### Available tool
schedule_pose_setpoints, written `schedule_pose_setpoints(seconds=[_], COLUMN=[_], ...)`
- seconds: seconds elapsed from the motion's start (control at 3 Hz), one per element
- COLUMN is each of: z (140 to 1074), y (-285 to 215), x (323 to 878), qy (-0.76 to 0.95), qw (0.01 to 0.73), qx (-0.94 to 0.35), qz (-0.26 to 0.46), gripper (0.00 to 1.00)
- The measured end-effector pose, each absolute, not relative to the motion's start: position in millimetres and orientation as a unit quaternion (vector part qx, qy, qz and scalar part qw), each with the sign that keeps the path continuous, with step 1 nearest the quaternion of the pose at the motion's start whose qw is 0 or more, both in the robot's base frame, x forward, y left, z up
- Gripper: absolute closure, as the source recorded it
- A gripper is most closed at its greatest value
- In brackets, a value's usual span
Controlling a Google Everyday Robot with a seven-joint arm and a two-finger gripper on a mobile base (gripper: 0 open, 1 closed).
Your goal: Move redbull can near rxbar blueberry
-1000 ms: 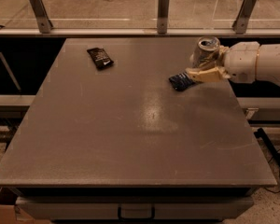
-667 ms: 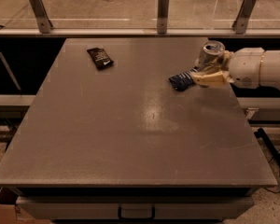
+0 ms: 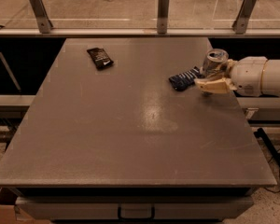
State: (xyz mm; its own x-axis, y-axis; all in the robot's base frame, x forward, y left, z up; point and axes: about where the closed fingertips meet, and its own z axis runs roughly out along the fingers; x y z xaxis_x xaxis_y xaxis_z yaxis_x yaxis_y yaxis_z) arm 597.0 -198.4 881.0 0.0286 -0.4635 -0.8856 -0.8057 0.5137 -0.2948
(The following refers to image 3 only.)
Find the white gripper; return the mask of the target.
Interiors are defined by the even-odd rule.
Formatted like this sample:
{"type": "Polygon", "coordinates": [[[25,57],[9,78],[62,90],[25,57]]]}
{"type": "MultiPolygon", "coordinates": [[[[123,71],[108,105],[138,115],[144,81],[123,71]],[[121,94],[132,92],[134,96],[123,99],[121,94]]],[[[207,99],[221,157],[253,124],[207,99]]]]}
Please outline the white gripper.
{"type": "Polygon", "coordinates": [[[261,77],[266,57],[245,57],[240,61],[228,59],[225,77],[210,80],[196,78],[194,80],[198,89],[210,93],[229,93],[237,91],[242,96],[261,96],[261,77]]]}

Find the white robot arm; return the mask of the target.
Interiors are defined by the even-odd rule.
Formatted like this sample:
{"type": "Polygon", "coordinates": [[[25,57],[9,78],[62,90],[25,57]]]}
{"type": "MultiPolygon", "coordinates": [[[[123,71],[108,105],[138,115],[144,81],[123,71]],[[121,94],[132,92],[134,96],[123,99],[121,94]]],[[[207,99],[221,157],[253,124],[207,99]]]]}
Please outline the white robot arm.
{"type": "Polygon", "coordinates": [[[280,60],[252,56],[239,61],[229,59],[223,71],[196,78],[195,85],[209,93],[236,91],[242,96],[272,95],[280,98],[280,60]]]}

